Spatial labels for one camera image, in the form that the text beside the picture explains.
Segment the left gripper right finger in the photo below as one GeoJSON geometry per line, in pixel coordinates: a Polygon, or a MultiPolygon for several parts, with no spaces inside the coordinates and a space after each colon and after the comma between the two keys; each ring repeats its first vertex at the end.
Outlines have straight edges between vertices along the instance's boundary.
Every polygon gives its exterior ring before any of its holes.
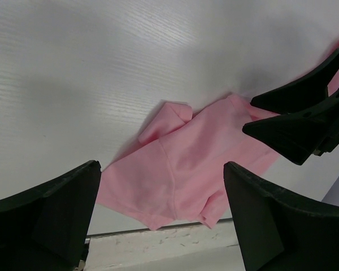
{"type": "Polygon", "coordinates": [[[246,270],[339,270],[339,207],[229,162],[224,184],[246,270]]]}

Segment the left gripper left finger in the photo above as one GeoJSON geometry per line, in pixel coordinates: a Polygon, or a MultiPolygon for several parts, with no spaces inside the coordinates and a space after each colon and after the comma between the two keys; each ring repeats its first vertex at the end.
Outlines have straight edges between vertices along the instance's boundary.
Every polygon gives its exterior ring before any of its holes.
{"type": "Polygon", "coordinates": [[[101,180],[90,160],[0,200],[0,270],[82,270],[101,180]]]}

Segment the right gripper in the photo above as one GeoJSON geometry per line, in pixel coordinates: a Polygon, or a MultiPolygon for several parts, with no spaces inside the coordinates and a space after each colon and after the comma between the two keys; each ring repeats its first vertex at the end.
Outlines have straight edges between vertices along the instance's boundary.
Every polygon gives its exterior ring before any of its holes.
{"type": "Polygon", "coordinates": [[[247,123],[242,131],[296,165],[332,152],[339,145],[339,88],[329,97],[328,85],[338,71],[339,48],[308,74],[252,98],[252,106],[281,115],[247,123]],[[320,114],[295,113],[323,100],[329,107],[320,114]]]}

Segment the pink t-shirt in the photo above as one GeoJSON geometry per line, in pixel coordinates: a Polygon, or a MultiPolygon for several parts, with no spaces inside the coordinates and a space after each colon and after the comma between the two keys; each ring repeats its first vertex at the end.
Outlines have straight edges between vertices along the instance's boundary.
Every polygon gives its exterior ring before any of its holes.
{"type": "Polygon", "coordinates": [[[279,158],[242,132],[246,123],[272,115],[237,94],[199,113],[165,102],[134,146],[103,171],[97,203],[150,230],[176,220],[214,227],[229,209],[224,164],[261,175],[279,158]]]}

